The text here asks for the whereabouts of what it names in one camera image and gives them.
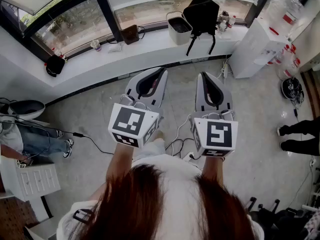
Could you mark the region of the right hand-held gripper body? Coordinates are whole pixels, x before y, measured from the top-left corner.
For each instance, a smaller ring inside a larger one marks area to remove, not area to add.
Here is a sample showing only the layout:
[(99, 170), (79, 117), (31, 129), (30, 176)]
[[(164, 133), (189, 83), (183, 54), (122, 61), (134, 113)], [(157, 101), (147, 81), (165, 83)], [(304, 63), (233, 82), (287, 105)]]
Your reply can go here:
[(196, 111), (191, 115), (195, 157), (226, 157), (236, 149), (238, 122), (233, 110)]

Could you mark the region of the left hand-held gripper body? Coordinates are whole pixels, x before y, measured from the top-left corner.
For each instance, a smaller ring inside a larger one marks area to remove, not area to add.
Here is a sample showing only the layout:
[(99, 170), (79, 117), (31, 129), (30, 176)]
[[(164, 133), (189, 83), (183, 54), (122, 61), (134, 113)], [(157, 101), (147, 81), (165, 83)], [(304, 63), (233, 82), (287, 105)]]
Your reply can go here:
[(119, 103), (113, 105), (108, 131), (115, 142), (141, 149), (151, 139), (162, 119), (162, 108), (123, 94)]

